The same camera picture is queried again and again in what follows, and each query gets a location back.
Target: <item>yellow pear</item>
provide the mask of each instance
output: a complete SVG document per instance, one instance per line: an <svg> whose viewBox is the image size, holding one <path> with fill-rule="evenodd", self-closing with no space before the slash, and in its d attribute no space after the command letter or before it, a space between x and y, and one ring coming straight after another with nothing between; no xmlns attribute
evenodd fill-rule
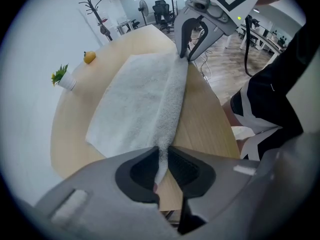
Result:
<svg viewBox="0 0 320 240"><path fill-rule="evenodd" d="M96 53L94 51L85 51L84 52L84 62L89 64L96 58Z"/></svg>

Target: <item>coat rack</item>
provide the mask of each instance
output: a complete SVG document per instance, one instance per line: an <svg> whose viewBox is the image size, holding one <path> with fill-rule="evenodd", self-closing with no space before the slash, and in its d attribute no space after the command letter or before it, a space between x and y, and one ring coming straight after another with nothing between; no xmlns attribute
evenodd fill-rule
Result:
<svg viewBox="0 0 320 240"><path fill-rule="evenodd" d="M79 2L79 4L85 3L85 4L86 4L85 6L86 6L86 7L89 7L89 9L86 10L87 12L89 11L88 15L94 13L94 15L96 16L96 18L97 18L98 21L99 21L98 26L100 26L100 32L101 32L101 34L105 35L105 36L108 38L109 41L112 41L113 39L112 39L111 36L110 36L110 31L106 28L106 26L104 26L104 23L102 22L99 14L97 13L97 10L98 10L98 8L99 8L98 4L99 4L101 1L102 1L102 0L100 0L99 2L97 2L96 5L95 5L95 7L93 6L91 0L87 0L87 2Z"/></svg>

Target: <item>standing fan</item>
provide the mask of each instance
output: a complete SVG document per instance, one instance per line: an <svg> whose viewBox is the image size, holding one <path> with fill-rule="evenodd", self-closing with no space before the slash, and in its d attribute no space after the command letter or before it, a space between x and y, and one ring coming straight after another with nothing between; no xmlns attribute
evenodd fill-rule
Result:
<svg viewBox="0 0 320 240"><path fill-rule="evenodd" d="M145 17L147 17L149 15L148 5L147 5L145 0L140 0L139 6L140 6L140 8L138 8L138 11L142 13L142 17L144 19L144 23L145 23L145 25L147 25Z"/></svg>

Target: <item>fan head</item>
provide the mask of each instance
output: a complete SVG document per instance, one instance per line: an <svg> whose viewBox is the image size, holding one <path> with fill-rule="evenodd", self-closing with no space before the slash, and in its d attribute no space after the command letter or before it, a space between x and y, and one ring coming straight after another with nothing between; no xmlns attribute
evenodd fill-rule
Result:
<svg viewBox="0 0 320 240"><path fill-rule="evenodd" d="M149 15L148 5L145 0L140 0L139 2L139 11L142 11L143 15L147 17Z"/></svg>

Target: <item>white flower pot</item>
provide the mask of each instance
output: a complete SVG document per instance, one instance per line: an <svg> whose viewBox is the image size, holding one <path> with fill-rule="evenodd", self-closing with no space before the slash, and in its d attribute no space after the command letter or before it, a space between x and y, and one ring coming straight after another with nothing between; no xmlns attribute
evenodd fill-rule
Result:
<svg viewBox="0 0 320 240"><path fill-rule="evenodd" d="M74 77L68 71L66 71L63 77L61 78L60 82L58 83L58 86L61 86L69 91L72 91L72 89L76 85L76 82L77 81L74 79Z"/></svg>

